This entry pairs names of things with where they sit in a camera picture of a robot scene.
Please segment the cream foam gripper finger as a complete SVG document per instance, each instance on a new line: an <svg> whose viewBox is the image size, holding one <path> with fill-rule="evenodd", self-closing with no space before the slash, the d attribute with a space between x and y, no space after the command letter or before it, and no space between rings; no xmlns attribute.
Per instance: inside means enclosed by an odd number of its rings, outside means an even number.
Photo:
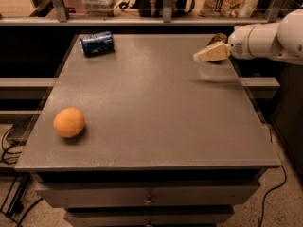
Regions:
<svg viewBox="0 0 303 227"><path fill-rule="evenodd" d="M216 42L193 55L196 62L222 61L230 55L230 46L224 42Z"/></svg>

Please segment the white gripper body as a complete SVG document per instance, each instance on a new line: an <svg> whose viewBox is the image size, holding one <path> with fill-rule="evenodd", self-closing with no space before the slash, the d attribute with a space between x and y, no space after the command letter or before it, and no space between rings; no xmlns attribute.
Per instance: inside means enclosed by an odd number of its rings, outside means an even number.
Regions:
<svg viewBox="0 0 303 227"><path fill-rule="evenodd" d="M231 54L236 59L250 60L253 58L248 45L252 29L252 26L235 26L234 32L228 37Z"/></svg>

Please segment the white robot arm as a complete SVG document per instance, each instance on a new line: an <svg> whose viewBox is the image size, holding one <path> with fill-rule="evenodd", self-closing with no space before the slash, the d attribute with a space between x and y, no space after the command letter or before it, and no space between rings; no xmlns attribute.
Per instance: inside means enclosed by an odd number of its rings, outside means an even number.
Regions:
<svg viewBox="0 0 303 227"><path fill-rule="evenodd" d="M222 61L229 55L239 60L266 58L303 65L303 9L289 13L280 22L235 26L226 43L210 44L193 59Z"/></svg>

